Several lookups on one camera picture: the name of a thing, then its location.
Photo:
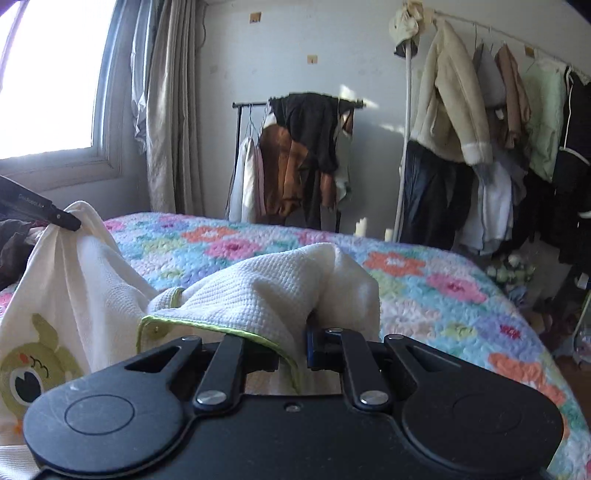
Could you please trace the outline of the dark brown garment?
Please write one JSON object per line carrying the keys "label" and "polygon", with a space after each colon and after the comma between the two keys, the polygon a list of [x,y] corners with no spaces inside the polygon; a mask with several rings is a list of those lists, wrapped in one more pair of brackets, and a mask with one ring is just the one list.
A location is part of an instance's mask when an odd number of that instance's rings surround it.
{"label": "dark brown garment", "polygon": [[24,274],[29,256],[45,225],[18,219],[2,219],[0,228],[0,289],[14,284]]}

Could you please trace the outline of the brown jacket hanging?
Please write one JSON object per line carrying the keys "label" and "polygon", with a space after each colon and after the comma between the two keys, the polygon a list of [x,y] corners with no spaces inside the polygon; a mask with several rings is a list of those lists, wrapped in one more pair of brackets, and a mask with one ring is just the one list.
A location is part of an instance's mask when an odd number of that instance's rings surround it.
{"label": "brown jacket hanging", "polygon": [[331,174],[311,162],[308,148],[294,141],[283,126],[263,128],[259,139],[263,158],[263,201],[266,217],[287,219],[298,209],[311,218],[322,207],[335,208],[337,188]]}

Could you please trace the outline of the floral quilted bedspread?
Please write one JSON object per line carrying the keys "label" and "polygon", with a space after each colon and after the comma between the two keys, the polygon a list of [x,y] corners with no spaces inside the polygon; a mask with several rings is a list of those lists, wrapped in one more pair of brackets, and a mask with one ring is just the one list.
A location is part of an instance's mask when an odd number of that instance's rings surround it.
{"label": "floral quilted bedspread", "polygon": [[[167,215],[190,217],[149,212],[103,221],[123,227],[138,216],[151,227]],[[352,258],[378,283],[380,331],[374,340],[401,334],[535,388],[564,421],[550,475],[589,477],[590,431],[579,404],[538,335],[481,269],[435,248],[332,235],[352,239]],[[1,320],[21,279],[1,291]],[[24,438],[18,445],[1,442],[3,478],[29,479],[36,471]]]}

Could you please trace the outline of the cream fleece jacket hanging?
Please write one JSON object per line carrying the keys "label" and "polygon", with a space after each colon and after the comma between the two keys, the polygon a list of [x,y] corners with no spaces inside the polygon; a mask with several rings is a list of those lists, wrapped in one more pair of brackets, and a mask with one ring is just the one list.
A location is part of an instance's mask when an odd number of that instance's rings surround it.
{"label": "cream fleece jacket hanging", "polygon": [[469,166],[493,162],[475,68],[462,39],[445,20],[437,22],[425,60],[411,139],[447,161]]}

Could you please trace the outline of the black clothes rack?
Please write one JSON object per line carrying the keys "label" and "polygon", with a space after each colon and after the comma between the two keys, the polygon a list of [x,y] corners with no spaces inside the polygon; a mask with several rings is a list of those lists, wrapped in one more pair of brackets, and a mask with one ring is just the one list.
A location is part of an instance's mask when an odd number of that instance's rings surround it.
{"label": "black clothes rack", "polygon": [[[252,109],[269,106],[267,102],[233,102],[231,108],[236,111],[236,128],[235,128],[235,164],[238,163],[238,153],[240,141],[242,141],[242,111],[249,111],[249,118],[252,116]],[[335,233],[341,231],[342,225],[342,211],[335,211]]]}

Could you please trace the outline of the black garment on rack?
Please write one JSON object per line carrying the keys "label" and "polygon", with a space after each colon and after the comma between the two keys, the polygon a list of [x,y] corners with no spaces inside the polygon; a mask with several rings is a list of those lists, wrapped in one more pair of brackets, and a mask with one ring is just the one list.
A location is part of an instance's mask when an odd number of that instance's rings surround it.
{"label": "black garment on rack", "polygon": [[338,169],[335,155],[335,129],[339,117],[349,111],[351,103],[318,93],[293,93],[271,97],[270,108],[276,123],[287,128],[291,138],[308,148],[322,173]]}

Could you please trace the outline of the light green hanging garment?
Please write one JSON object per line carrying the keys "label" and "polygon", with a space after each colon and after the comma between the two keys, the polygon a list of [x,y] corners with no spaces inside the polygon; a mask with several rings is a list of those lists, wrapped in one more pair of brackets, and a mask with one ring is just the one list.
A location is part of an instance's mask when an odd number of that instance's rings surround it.
{"label": "light green hanging garment", "polygon": [[564,123],[565,69],[563,63],[542,58],[523,77],[531,109],[526,125],[530,168],[548,182],[552,181]]}

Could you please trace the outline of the white clothes rack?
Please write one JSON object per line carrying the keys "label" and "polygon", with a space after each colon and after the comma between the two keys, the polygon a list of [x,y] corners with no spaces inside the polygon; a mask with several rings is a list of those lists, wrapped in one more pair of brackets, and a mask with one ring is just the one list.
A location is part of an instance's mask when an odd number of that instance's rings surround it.
{"label": "white clothes rack", "polygon": [[400,241],[403,229],[403,211],[404,211],[404,188],[407,159],[407,145],[410,140],[412,126],[412,86],[413,70],[412,59],[418,54],[419,39],[430,25],[435,24],[438,19],[446,18],[457,22],[471,24],[475,29],[475,40],[478,40],[478,29],[486,29],[490,35],[496,35],[504,41],[508,40],[519,43],[524,47],[524,55],[531,59],[548,58],[556,62],[561,62],[567,66],[574,67],[577,73],[582,73],[584,77],[590,77],[590,65],[583,66],[581,62],[575,62],[567,57],[567,52],[559,53],[557,50],[548,50],[542,45],[531,42],[528,39],[521,38],[513,33],[504,31],[496,26],[483,23],[467,17],[456,14],[450,14],[442,10],[426,7],[422,1],[404,1],[397,10],[389,23],[390,36],[394,41],[394,56],[405,59],[405,79],[406,79],[406,100],[405,100],[405,123],[402,130],[404,143],[399,167],[400,185],[397,200],[396,217],[394,218],[393,238]]}

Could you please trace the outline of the dark navy hanging garment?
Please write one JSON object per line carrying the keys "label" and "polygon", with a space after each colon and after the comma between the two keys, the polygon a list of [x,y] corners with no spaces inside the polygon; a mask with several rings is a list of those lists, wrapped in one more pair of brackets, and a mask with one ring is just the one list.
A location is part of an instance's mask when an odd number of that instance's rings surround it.
{"label": "dark navy hanging garment", "polygon": [[444,160],[410,141],[401,241],[450,250],[467,220],[474,180],[472,167]]}

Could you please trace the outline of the beige curtain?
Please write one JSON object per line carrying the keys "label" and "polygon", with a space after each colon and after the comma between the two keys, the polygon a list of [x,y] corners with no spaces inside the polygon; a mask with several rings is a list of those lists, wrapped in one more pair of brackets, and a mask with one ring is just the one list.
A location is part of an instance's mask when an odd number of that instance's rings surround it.
{"label": "beige curtain", "polygon": [[197,56],[207,2],[141,1],[132,37],[131,111],[151,209],[204,214],[198,157]]}

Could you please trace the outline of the white waffle baby garment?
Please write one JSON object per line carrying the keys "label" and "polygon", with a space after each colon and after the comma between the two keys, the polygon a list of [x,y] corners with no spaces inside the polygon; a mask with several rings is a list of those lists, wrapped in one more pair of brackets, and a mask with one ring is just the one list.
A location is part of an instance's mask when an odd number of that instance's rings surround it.
{"label": "white waffle baby garment", "polygon": [[40,394],[184,334],[269,346],[279,371],[246,389],[279,395],[337,389],[305,370],[308,318],[379,335],[378,283],[349,237],[169,215],[117,227],[87,203],[69,210],[81,228],[45,229],[1,320],[3,445],[22,442]]}

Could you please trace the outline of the window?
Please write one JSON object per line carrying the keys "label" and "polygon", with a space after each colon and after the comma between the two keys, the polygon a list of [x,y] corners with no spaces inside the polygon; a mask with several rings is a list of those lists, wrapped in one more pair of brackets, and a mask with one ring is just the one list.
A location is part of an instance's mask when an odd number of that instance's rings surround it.
{"label": "window", "polygon": [[2,2],[2,175],[41,191],[112,176],[105,109],[123,6]]}

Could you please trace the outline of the black hanging jacket white stripe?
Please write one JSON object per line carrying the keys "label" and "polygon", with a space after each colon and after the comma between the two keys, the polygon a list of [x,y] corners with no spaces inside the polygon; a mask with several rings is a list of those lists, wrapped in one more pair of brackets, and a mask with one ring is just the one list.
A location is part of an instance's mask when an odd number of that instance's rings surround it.
{"label": "black hanging jacket white stripe", "polygon": [[590,268],[590,85],[565,72],[564,122],[553,173],[561,261]]}

